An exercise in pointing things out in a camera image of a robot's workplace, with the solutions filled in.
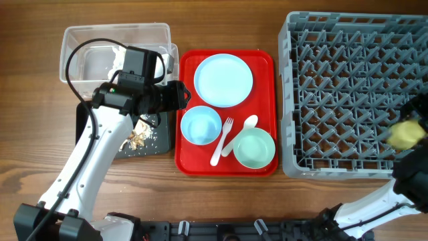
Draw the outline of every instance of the blue plate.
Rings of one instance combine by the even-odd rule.
[[[253,74],[248,65],[231,54],[208,57],[195,72],[196,93],[216,107],[232,107],[247,98],[253,88]]]

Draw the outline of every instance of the white fork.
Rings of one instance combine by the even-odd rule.
[[[223,144],[224,144],[225,139],[226,139],[226,135],[232,129],[232,125],[233,125],[233,119],[230,117],[227,118],[225,124],[223,125],[223,134],[221,135],[219,144],[217,145],[217,148],[215,149],[214,154],[211,157],[211,160],[209,162],[213,167],[219,163],[220,154],[221,154],[221,150],[223,148]]]

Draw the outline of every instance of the gray dish rack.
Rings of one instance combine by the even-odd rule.
[[[278,36],[289,177],[390,178],[412,150],[386,144],[428,90],[428,16],[291,12]]]

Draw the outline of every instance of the mint green bowl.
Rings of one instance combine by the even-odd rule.
[[[275,155],[275,143],[269,133],[259,128],[242,131],[233,144],[236,159],[251,169],[263,168]]]

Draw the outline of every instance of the blue bowl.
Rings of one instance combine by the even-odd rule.
[[[221,132],[219,114],[208,106],[195,106],[181,119],[181,133],[190,143],[207,145],[212,143]]]

